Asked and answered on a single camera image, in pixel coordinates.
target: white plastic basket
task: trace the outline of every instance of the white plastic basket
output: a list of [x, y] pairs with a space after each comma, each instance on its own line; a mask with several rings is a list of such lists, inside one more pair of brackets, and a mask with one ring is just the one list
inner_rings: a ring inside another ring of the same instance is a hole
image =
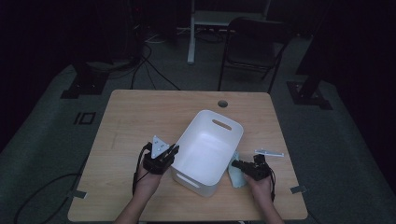
[[172, 177], [181, 185], [213, 195], [244, 132], [243, 127], [210, 110], [200, 111], [181, 135]]

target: gray carpet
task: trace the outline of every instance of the gray carpet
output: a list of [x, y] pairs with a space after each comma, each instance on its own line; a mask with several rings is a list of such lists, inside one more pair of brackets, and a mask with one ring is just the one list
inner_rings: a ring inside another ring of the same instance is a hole
[[[183, 91], [215, 91], [223, 44], [198, 41], [195, 64], [187, 64], [188, 35], [177, 44], [148, 43], [149, 61]], [[361, 134], [329, 83], [319, 85], [333, 110], [295, 105], [286, 82], [296, 76], [309, 40], [296, 37], [285, 52], [272, 99], [297, 178], [307, 187], [304, 200], [310, 215], [287, 223], [395, 223], [396, 198], [379, 172]], [[266, 91], [269, 78], [241, 70], [226, 70], [223, 91]], [[0, 222], [12, 223], [23, 202], [37, 189], [61, 175], [77, 173], [91, 150], [110, 93], [129, 89], [133, 71], [110, 74], [101, 95], [60, 99], [75, 77], [66, 67], [49, 85], [30, 117], [0, 154]], [[136, 73], [135, 89], [174, 90], [147, 63]], [[78, 113], [95, 113], [92, 124], [75, 124]], [[68, 194], [74, 176], [66, 177], [37, 194], [18, 223], [44, 221]], [[49, 223], [69, 223], [71, 199]]]

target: black chair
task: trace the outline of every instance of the black chair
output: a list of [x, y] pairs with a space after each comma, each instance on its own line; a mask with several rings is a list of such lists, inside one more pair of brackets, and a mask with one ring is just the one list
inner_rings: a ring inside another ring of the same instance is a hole
[[282, 54], [292, 38], [289, 26], [279, 21], [260, 21], [246, 17], [232, 20], [227, 28], [218, 91], [226, 63], [264, 72], [262, 80], [275, 68], [268, 93], [274, 85]]

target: basket handle cutout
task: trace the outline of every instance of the basket handle cutout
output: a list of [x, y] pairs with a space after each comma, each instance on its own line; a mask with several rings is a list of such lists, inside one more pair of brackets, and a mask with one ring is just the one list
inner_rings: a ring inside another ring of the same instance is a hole
[[194, 182], [190, 181], [188, 178], [184, 177], [183, 175], [180, 174], [176, 174], [178, 178], [186, 181], [187, 183], [193, 185], [194, 187], [196, 187], [197, 189], [199, 188], [199, 185], [195, 184]]
[[219, 125], [221, 128], [227, 129], [227, 130], [232, 130], [232, 128], [230, 126], [228, 126], [227, 124], [220, 122], [216, 119], [212, 119], [212, 122], [214, 122], [215, 124]]

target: wooden table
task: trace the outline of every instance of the wooden table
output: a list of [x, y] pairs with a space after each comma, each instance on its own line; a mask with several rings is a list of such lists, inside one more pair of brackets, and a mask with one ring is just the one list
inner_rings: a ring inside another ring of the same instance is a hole
[[[228, 102], [225, 108], [219, 100]], [[209, 109], [240, 123], [244, 134], [240, 160], [253, 161], [254, 149], [285, 153], [266, 157], [276, 173], [275, 207], [284, 219], [304, 219], [307, 211], [270, 96], [257, 92], [113, 91], [78, 184], [85, 199], [74, 198], [72, 221], [112, 221], [132, 197], [134, 169], [141, 148], [158, 135], [177, 142], [195, 115]], [[228, 173], [210, 198], [181, 186], [168, 170], [143, 212], [142, 221], [215, 221], [261, 219], [249, 187], [234, 189]]]

